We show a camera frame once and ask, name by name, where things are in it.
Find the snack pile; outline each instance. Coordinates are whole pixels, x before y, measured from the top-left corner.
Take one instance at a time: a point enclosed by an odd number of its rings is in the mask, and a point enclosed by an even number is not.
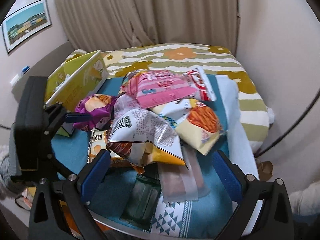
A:
[[[91,114],[93,119],[74,127],[91,131],[88,163],[107,150],[111,169],[137,171],[136,186],[145,190],[139,201],[134,201],[137,192],[132,190],[122,219],[145,229],[161,191],[169,203],[197,200],[209,193],[196,151],[207,155],[224,131],[214,110],[203,103],[217,98],[200,66],[182,75],[124,68],[121,76],[117,97],[93,95],[79,102],[76,112]]]

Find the orange flower pattern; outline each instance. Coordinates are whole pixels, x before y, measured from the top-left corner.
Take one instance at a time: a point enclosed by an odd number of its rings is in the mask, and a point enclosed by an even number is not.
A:
[[[181,47],[177,49],[168,50],[164,53],[166,57],[169,59],[183,60],[185,58],[195,58],[197,56],[196,53],[192,51],[192,49],[188,47]]]

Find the white wall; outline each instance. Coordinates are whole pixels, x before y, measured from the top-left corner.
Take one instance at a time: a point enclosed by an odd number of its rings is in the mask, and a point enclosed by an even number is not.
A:
[[[8,15],[38,0],[17,0]],[[17,111],[17,103],[11,94],[9,82],[23,67],[32,67],[41,58],[67,41],[54,0],[47,0],[52,26],[40,31],[18,48],[7,54],[0,35],[0,124],[11,126]],[[0,145],[8,144],[9,131],[0,129]]]
[[[263,148],[301,115],[320,87],[320,23],[305,0],[239,0],[237,59],[244,65],[276,122]],[[288,192],[320,179],[320,102],[261,160],[274,165],[272,181]]]

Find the black cable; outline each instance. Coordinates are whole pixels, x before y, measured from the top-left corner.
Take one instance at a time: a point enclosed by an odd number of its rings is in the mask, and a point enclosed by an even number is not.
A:
[[[277,140],[275,140],[267,149],[263,150],[262,152],[258,153],[255,157],[258,158],[268,150],[270,150],[272,147],[276,146],[279,142],[281,142],[284,137],[286,137],[305,117],[306,115],[310,112],[311,108],[315,105],[315,103],[318,101],[320,97],[320,88],[318,90],[318,93],[316,96],[313,98],[312,102],[309,104],[306,110],[302,113],[302,115],[299,117],[299,119],[283,134],[281,135]]]
[[[5,129],[5,130],[11,130],[11,127],[5,126],[0,124],[0,128]]]

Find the yellow snack bag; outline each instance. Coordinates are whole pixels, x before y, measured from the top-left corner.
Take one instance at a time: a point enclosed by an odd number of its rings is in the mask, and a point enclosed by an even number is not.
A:
[[[150,109],[170,123],[179,137],[207,155],[222,127],[214,111],[196,99],[182,99]]]

